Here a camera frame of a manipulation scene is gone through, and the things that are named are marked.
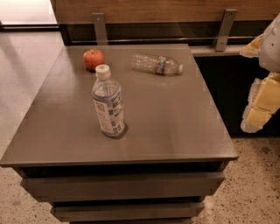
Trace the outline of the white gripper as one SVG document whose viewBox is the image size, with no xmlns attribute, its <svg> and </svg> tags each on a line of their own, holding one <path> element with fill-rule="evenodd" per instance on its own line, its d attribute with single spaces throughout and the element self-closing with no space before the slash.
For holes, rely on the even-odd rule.
<svg viewBox="0 0 280 224">
<path fill-rule="evenodd" d="M 255 78 L 242 115 L 241 130 L 256 133 L 280 109 L 280 13 L 263 35 L 240 50 L 240 55 L 247 58 L 259 56 L 260 67 L 270 71 L 263 80 Z"/>
</svg>

